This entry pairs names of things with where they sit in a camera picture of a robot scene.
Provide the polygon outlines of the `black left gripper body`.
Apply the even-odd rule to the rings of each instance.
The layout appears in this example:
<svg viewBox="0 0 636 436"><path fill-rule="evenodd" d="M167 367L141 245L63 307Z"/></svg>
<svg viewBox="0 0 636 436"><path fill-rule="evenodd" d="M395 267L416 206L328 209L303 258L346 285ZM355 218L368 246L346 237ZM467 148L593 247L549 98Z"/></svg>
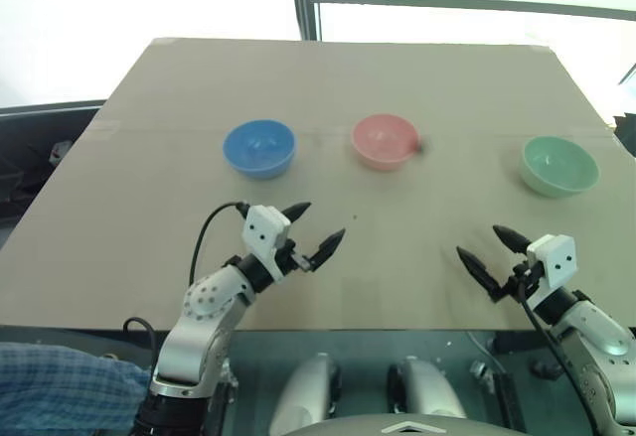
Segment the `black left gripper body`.
<svg viewBox="0 0 636 436"><path fill-rule="evenodd" d="M311 262L307 257L295 250L296 242L287 238L284 244L277 250L277 267L282 273L291 273L295 270L310 272Z"/></svg>

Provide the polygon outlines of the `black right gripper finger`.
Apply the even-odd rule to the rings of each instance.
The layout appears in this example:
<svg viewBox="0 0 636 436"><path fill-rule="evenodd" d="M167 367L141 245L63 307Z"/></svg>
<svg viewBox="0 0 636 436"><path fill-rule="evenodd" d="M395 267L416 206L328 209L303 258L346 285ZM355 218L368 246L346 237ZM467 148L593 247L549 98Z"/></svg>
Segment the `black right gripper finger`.
<svg viewBox="0 0 636 436"><path fill-rule="evenodd" d="M486 291L493 302L503 298L503 288L488 272L485 264L468 250L457 246L456 252L470 276Z"/></svg>
<svg viewBox="0 0 636 436"><path fill-rule="evenodd" d="M513 253L526 254L531 241L517 231L500 224L492 226L500 241Z"/></svg>

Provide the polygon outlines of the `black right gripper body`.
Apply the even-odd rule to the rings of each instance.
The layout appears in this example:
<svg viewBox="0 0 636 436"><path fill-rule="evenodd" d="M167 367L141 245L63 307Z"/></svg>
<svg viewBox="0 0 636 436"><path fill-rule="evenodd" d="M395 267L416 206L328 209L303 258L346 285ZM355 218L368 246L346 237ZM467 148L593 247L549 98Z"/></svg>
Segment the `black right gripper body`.
<svg viewBox="0 0 636 436"><path fill-rule="evenodd" d="M499 298L512 297L517 302L527 301L537 292L540 279L544 276L544 265L540 261L531 263L524 260L513 267L513 273L501 288Z"/></svg>

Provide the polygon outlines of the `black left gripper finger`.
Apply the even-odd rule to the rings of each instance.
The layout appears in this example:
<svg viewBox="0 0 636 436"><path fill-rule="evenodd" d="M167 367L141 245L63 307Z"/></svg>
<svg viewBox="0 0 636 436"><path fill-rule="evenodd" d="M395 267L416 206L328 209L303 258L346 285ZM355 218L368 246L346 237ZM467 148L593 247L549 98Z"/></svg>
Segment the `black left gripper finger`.
<svg viewBox="0 0 636 436"><path fill-rule="evenodd" d="M282 211L282 214L290 221L296 222L311 207L310 202L294 204Z"/></svg>
<svg viewBox="0 0 636 436"><path fill-rule="evenodd" d="M341 228L330 234L319 244L318 250L312 256L305 258L308 271L316 271L332 257L342 242L345 232L346 230Z"/></svg>

